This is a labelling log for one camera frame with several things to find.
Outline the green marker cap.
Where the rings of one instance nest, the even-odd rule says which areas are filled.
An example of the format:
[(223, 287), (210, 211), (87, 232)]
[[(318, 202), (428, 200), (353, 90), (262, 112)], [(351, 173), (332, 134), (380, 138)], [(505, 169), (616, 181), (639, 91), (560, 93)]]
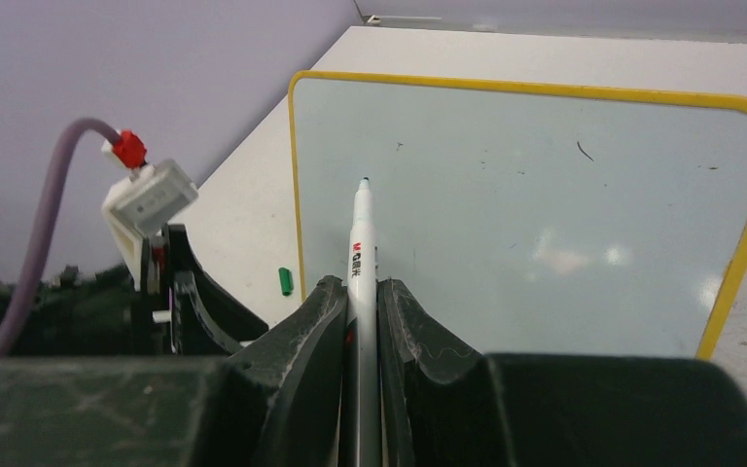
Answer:
[(292, 272), (287, 268), (278, 269), (280, 291), (284, 297), (289, 297), (295, 290), (295, 282)]

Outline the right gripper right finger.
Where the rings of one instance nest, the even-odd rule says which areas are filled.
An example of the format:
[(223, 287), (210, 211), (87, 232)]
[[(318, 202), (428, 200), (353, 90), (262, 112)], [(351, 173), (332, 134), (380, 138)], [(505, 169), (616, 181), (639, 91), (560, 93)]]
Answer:
[(696, 359), (489, 353), (377, 291), (392, 466), (747, 466), (747, 399)]

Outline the yellow framed whiteboard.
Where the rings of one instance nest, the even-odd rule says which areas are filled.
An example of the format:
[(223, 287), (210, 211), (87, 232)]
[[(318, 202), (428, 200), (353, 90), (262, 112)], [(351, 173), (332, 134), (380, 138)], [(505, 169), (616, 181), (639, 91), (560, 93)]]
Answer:
[(482, 352), (709, 358), (747, 268), (747, 96), (297, 74), (303, 289), (378, 273)]

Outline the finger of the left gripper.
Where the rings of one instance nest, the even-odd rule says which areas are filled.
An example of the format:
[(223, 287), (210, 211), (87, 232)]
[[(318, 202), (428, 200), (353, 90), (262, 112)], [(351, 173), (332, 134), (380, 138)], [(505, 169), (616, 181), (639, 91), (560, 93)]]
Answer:
[(172, 286), (171, 339), (182, 355), (233, 355), (242, 349), (229, 310), (190, 271), (177, 272)]
[(190, 271), (196, 276), (198, 285), (209, 286), (214, 298), (218, 299), (229, 310), (229, 315), (235, 322), (235, 335), (241, 342), (242, 348), (244, 344), (258, 339), (269, 330), (266, 321), (227, 292), (201, 267), (193, 252), (187, 230), (183, 225), (164, 226), (163, 238), (165, 240), (165, 279), (171, 317), (174, 276), (180, 271)]

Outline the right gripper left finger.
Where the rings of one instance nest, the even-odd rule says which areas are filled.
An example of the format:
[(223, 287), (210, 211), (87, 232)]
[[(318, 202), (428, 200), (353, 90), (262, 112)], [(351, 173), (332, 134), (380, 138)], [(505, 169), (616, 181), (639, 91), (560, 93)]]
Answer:
[(326, 466), (347, 295), (323, 277), (230, 357), (0, 360), (0, 466)]

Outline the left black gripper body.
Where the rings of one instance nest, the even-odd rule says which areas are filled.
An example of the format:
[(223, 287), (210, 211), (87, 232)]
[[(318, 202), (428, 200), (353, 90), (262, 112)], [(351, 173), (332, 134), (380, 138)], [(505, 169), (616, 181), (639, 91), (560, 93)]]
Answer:
[[(15, 286), (0, 280), (0, 325)], [(11, 356), (167, 354), (167, 326), (153, 322), (123, 265), (95, 275), (67, 266), (39, 284)]]

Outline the white marker pen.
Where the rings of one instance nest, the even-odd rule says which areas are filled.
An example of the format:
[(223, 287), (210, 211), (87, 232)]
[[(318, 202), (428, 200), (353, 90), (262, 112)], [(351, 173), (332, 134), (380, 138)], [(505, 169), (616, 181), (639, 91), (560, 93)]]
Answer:
[(340, 460), (345, 466), (382, 464), (377, 332), (377, 259), (370, 179), (354, 196), (347, 269), (346, 366)]

